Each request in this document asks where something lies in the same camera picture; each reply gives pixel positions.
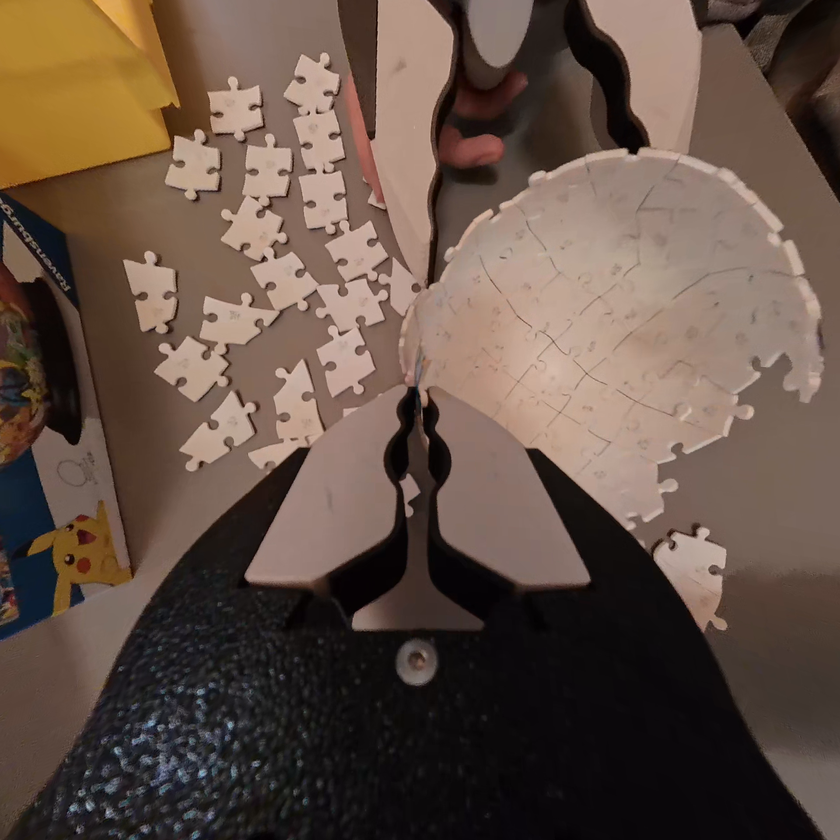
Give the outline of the yellow cardboard box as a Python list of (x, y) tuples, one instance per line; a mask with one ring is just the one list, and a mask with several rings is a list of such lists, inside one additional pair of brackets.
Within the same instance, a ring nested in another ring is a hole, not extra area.
[(1, 187), (169, 150), (148, 1), (1, 2)]

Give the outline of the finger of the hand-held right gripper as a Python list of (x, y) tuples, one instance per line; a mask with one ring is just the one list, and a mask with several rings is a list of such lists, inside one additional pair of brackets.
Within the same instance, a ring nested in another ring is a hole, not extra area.
[(376, 34), (374, 162), (395, 241), (422, 282), (434, 263), (438, 124), (456, 34), (427, 1), (380, 1)]
[(613, 147), (687, 153), (700, 84), (704, 2), (575, 1), (573, 57), (594, 78), (594, 123)]

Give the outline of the person's right hand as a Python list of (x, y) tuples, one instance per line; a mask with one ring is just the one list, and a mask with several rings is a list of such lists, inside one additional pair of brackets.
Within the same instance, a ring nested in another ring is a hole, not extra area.
[[(492, 89), (473, 86), (460, 72), (455, 83), (455, 98), (450, 111), (458, 118), (488, 122), (504, 114), (529, 84), (525, 73), (512, 69)], [(497, 164), (505, 152), (504, 141), (495, 134), (483, 133), (466, 137), (449, 122), (441, 127), (437, 137), (437, 157), (441, 165), (459, 170), (475, 169)]]

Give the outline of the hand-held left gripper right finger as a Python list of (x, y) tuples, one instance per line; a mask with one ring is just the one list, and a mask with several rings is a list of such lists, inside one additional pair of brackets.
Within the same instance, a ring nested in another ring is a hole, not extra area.
[(528, 450), (445, 389), (431, 387), (427, 396), (434, 586), (476, 618), (521, 595), (588, 586), (589, 571)]

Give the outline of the partly built white puzzle ball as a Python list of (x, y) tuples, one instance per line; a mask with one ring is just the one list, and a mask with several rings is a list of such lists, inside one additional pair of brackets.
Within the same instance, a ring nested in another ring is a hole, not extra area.
[(410, 304), (399, 354), (536, 448), (634, 529), (677, 489), (658, 467), (728, 436), (786, 356), (809, 402), (822, 311), (781, 220), (732, 171), (643, 149), (586, 155), (488, 210)]

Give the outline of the person's grey clothing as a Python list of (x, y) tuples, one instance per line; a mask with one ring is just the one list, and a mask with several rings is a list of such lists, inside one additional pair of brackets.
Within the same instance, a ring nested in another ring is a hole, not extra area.
[(839, 2), (699, 2), (702, 25), (735, 25), (805, 138), (838, 154)]

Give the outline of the curved white puzzle piece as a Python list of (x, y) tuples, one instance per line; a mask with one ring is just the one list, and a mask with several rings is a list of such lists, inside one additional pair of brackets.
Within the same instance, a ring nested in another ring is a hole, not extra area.
[(710, 540), (711, 532), (699, 523), (691, 532), (671, 530), (656, 542), (652, 557), (671, 583), (702, 633), (709, 626), (728, 629), (718, 615), (727, 551)]

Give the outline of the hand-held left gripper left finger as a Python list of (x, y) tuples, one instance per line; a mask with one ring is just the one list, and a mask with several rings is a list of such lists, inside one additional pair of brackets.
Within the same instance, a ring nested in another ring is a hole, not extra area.
[(310, 447), (247, 568), (249, 585), (328, 596), (353, 615), (401, 581), (413, 397), (394, 386)]

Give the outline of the printed puzzle box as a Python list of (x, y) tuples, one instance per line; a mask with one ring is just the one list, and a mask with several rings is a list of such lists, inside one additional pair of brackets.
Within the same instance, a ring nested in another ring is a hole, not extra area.
[(1, 197), (1, 638), (133, 578), (67, 238)]

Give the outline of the pile of white puzzle pieces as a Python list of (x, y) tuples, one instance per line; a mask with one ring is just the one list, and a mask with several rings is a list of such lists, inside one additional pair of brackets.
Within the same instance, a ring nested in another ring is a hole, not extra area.
[[(185, 334), (160, 344), (161, 358), (154, 375), (181, 393), (191, 404), (207, 394), (222, 395), (216, 410), (199, 424), (179, 447), (184, 468), (194, 473), (242, 447), (256, 434), (255, 401), (242, 399), (233, 387), (231, 347), (245, 347), (263, 335), (285, 312), (313, 312), (326, 324), (329, 340), (317, 348), (325, 387), (331, 398), (345, 392), (365, 394), (364, 380), (375, 373), (375, 358), (365, 343), (362, 327), (370, 329), (385, 321), (382, 303), (404, 314), (411, 295), (419, 291), (411, 273), (394, 258), (390, 274), (378, 270), (388, 259), (372, 220), (351, 227), (347, 189), (336, 163), (345, 152), (334, 99), (340, 92), (340, 77), (330, 69), (330, 57), (318, 60), (300, 55), (295, 75), (283, 94), (299, 111), (292, 120), (305, 171), (298, 174), (303, 223), (307, 230), (321, 230), (324, 245), (340, 282), (316, 280), (306, 262), (289, 246), (284, 218), (272, 210), (273, 203), (289, 193), (294, 172), (292, 149), (278, 146), (275, 135), (266, 132), (262, 144), (247, 143), (248, 132), (265, 128), (264, 98), (259, 85), (242, 87), (236, 77), (227, 87), (207, 93), (209, 130), (214, 136), (230, 135), (246, 143), (243, 159), (242, 199), (238, 209), (223, 208), (226, 224), (219, 241), (249, 260), (249, 271), (261, 289), (259, 304), (244, 288), (236, 287), (236, 300), (202, 292), (203, 320), (197, 335)], [(172, 163), (164, 177), (167, 188), (198, 201), (199, 193), (216, 193), (223, 177), (220, 149), (208, 144), (207, 132), (196, 129), (191, 136), (176, 135)], [(124, 259), (123, 267), (144, 333), (170, 336), (179, 301), (178, 272), (161, 263), (153, 250), (143, 260)], [(267, 470), (297, 448), (313, 444), (324, 432), (316, 390), (306, 358), (290, 369), (272, 370), (280, 383), (272, 399), (276, 414), (277, 441), (248, 452), (256, 468)]]

